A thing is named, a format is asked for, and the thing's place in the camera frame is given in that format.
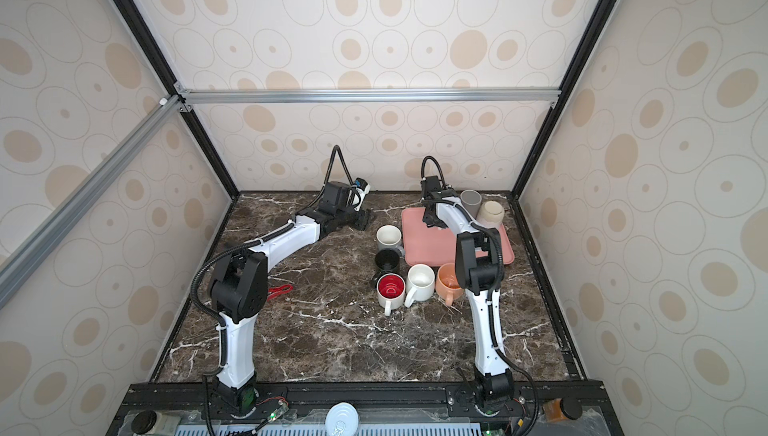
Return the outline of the peach cream speckled mug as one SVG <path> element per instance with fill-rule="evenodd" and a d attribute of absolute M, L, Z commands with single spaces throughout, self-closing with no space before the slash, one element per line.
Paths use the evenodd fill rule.
<path fill-rule="evenodd" d="M 446 263 L 439 267 L 435 279 L 435 290 L 447 307 L 451 307 L 464 296 L 464 289 L 459 285 L 454 263 Z"/>

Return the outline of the white mug black rim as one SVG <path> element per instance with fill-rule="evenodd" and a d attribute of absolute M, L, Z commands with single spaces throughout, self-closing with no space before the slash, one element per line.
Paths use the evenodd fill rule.
<path fill-rule="evenodd" d="M 376 295 L 384 314 L 389 317 L 394 310 L 399 309 L 404 304 L 405 280 L 395 273 L 382 275 L 376 283 Z"/>

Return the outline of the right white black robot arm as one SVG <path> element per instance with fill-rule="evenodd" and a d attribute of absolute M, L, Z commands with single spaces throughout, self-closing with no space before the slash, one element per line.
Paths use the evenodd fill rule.
<path fill-rule="evenodd" d="M 533 378 L 507 357 L 502 341 L 500 297 L 505 270 L 500 233 L 481 225 L 465 209 L 432 155 L 422 159 L 420 185 L 423 222 L 449 229 L 456 237 L 455 273 L 470 303 L 475 336 L 475 405 L 481 414 L 493 415 L 506 402 L 518 402 L 523 412 L 519 426 L 526 434 L 538 419 L 540 404 Z"/>

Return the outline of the large grey mug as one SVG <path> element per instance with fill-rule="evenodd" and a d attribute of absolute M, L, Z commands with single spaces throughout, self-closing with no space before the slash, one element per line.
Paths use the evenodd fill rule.
<path fill-rule="evenodd" d="M 477 218 L 479 210 L 483 204 L 482 195 L 476 190 L 466 189 L 461 192 L 460 199 L 467 212 L 473 218 Z"/>

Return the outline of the white ceramic mug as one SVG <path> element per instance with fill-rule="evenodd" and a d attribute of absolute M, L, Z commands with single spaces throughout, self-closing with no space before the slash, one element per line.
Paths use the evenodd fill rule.
<path fill-rule="evenodd" d="M 426 264 L 410 267 L 406 279 L 405 307 L 429 300 L 435 291 L 435 272 Z"/>

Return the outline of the small grey mug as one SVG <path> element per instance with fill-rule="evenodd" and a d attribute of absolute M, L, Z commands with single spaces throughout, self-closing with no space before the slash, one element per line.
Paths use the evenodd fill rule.
<path fill-rule="evenodd" d="M 402 232 L 395 225 L 384 225 L 378 228 L 376 231 L 376 241 L 379 250 L 393 250 L 400 256 L 405 254 Z"/>

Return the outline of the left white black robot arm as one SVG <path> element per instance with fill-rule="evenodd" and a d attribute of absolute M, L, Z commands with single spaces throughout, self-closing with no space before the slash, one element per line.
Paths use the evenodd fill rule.
<path fill-rule="evenodd" d="M 269 296 L 269 271 L 298 250 L 346 226 L 366 228 L 363 208 L 370 186 L 352 178 L 341 148 L 332 148 L 323 186 L 316 198 L 280 228 L 209 258 L 193 277 L 190 299 L 214 318 L 219 333 L 219 363 L 213 390 L 227 405 L 248 412 L 257 397 L 253 336 L 258 313 Z"/>

